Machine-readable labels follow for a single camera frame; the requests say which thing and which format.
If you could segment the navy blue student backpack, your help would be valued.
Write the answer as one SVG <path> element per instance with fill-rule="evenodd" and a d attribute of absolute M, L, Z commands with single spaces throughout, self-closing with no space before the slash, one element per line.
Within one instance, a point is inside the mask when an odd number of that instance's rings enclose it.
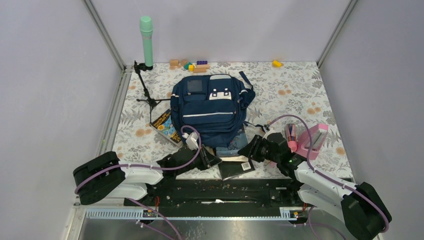
<path fill-rule="evenodd" d="M 226 147 L 237 135 L 248 106 L 256 97 L 243 71 L 241 79 L 229 74 L 192 75 L 174 85 L 170 97 L 171 120 L 177 134 L 197 130 L 206 147 Z"/>

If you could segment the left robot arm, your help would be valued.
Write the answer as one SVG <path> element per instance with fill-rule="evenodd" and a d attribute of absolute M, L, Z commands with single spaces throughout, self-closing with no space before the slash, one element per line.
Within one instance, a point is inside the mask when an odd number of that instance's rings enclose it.
<path fill-rule="evenodd" d="M 148 206 L 155 200 L 155 192 L 148 185 L 193 169 L 204 171 L 221 162 L 204 146 L 200 150 L 183 146 L 150 164 L 125 162 L 116 152 L 108 151 L 77 167 L 72 175 L 82 205 L 92 205 L 105 198 L 130 198 Z"/>

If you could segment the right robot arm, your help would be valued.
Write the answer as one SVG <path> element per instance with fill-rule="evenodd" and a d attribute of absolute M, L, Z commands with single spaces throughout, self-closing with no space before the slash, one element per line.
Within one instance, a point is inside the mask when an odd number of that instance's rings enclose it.
<path fill-rule="evenodd" d="M 344 223 L 356 239 L 372 240 L 388 230 L 392 216 L 372 185 L 356 184 L 311 168 L 305 157 L 291 152 L 281 133 L 266 138 L 255 135 L 238 154 L 256 162 L 276 163 L 295 185 L 286 193 L 291 205 L 306 203 L 324 210 Z"/>

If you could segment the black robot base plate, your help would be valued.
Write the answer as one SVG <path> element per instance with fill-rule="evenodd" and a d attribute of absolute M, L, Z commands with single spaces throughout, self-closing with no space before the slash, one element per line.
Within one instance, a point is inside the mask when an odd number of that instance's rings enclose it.
<path fill-rule="evenodd" d="M 126 207 L 143 204 L 159 211 L 162 207 L 224 205 L 238 207 L 283 207 L 304 209 L 310 204 L 300 200 L 290 179 L 164 179 L 148 186 L 147 195 L 136 203 L 125 199 Z"/>

